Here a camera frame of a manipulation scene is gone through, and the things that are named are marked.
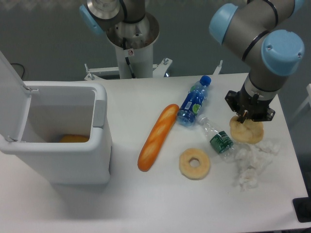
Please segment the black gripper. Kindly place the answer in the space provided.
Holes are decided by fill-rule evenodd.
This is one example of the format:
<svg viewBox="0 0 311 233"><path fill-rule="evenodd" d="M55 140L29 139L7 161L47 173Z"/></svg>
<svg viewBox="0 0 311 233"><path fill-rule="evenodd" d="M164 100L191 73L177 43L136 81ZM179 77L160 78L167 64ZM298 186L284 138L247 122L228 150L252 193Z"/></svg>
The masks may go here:
<svg viewBox="0 0 311 233"><path fill-rule="evenodd" d="M250 96L245 90L238 92L229 90L225 96L230 109L236 113L237 121L244 123L246 119L252 121L272 121L275 111L269 107L270 101L259 100L259 94Z"/></svg>

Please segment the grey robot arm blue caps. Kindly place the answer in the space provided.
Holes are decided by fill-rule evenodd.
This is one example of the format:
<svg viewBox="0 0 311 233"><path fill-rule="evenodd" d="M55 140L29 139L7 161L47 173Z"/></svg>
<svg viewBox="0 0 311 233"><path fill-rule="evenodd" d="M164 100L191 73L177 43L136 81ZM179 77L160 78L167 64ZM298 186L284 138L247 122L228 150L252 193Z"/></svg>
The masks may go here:
<svg viewBox="0 0 311 233"><path fill-rule="evenodd" d="M301 0L249 0L242 8L227 3L212 17L211 36L250 66L241 90L225 97L238 122L273 119L270 102L304 56L301 38L276 26L302 5ZM159 24L146 12L144 1L89 0L79 11L95 34L105 33L114 45L121 78L156 75L153 44Z"/></svg>

